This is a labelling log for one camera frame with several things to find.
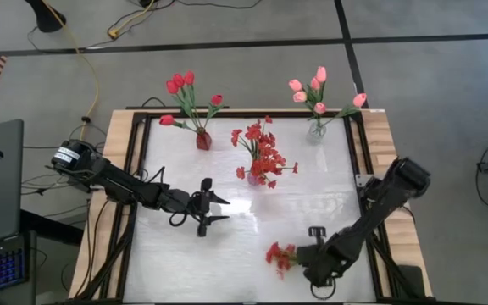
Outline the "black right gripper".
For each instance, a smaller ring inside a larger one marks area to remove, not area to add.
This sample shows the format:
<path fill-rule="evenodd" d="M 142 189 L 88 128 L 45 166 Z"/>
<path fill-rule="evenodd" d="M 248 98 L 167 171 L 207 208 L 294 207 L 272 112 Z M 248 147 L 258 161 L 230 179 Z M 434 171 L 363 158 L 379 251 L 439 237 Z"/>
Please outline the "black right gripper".
<path fill-rule="evenodd" d="M 309 227 L 308 235 L 316 243 L 297 247 L 297 263 L 305 268 L 303 274 L 313 286 L 331 286 L 352 265 L 351 244 L 342 232 L 325 240 L 323 226 Z"/>

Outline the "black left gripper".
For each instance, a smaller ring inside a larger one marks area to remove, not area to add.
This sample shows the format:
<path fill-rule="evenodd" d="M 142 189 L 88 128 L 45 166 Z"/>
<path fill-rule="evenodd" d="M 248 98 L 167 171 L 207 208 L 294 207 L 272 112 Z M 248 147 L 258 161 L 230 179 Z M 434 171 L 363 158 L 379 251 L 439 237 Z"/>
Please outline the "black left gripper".
<path fill-rule="evenodd" d="M 209 216 L 210 202 L 219 204 L 229 204 L 226 200 L 218 197 L 214 191 L 211 191 L 213 180 L 211 178 L 205 178 L 201 182 L 200 191 L 194 192 L 192 195 L 189 193 L 174 189 L 171 191 L 171 198 L 177 202 L 175 210 L 171 214 L 171 218 L 174 218 L 176 214 L 183 214 L 180 222 L 175 223 L 171 221 L 173 227 L 178 227 L 186 222 L 188 216 L 192 216 L 197 222 L 197 236 L 205 237 L 207 234 L 207 228 L 215 221 L 228 219 L 228 216 Z"/>

